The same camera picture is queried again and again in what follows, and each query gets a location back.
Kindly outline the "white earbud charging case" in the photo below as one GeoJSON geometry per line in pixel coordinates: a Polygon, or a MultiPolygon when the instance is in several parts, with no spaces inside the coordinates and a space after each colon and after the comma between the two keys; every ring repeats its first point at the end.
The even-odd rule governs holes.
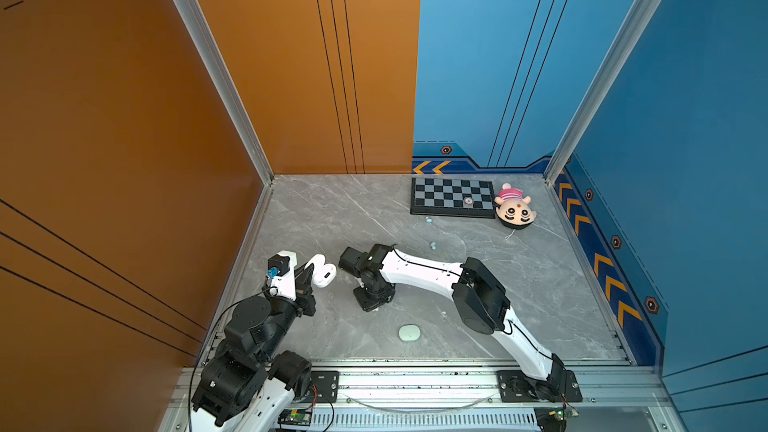
{"type": "Polygon", "coordinates": [[[314,287],[325,288],[330,285],[337,275],[334,264],[327,262],[323,254],[314,255],[305,265],[314,287]]]}

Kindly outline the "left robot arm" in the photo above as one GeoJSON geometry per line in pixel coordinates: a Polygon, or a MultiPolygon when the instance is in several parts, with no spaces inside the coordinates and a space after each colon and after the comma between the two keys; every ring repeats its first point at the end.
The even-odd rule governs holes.
{"type": "Polygon", "coordinates": [[[298,268],[294,299],[280,296],[276,285],[265,283],[256,294],[233,304],[224,338],[190,392],[190,414],[202,410],[222,428],[254,406],[248,416],[257,428],[267,430],[288,404],[307,396],[311,362],[295,352],[276,350],[297,318],[315,314],[312,279],[320,269],[311,262],[298,268]]]}

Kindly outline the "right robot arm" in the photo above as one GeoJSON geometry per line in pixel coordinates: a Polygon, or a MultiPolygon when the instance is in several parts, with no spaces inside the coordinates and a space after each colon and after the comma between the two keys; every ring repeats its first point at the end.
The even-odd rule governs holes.
{"type": "Polygon", "coordinates": [[[466,327],[493,337],[517,362],[520,371],[507,386],[515,398],[564,404],[583,400],[575,372],[521,323],[505,287],[480,260],[438,262],[376,244],[368,252],[346,248],[339,266],[358,279],[354,296],[366,312],[391,302],[398,285],[451,299],[466,327]]]}

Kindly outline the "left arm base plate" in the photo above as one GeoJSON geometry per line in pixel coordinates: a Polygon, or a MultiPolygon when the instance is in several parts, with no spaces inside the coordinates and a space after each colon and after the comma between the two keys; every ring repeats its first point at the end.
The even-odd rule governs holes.
{"type": "Polygon", "coordinates": [[[336,403],[339,379],[338,370],[312,370],[307,390],[294,400],[294,404],[336,403]]]}

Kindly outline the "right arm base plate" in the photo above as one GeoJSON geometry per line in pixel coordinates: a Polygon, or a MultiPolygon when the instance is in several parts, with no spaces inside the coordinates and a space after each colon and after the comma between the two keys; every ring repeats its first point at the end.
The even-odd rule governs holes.
{"type": "Polygon", "coordinates": [[[518,370],[496,373],[497,386],[503,403],[583,401],[580,385],[573,371],[563,369],[545,380],[532,379],[518,370]]]}

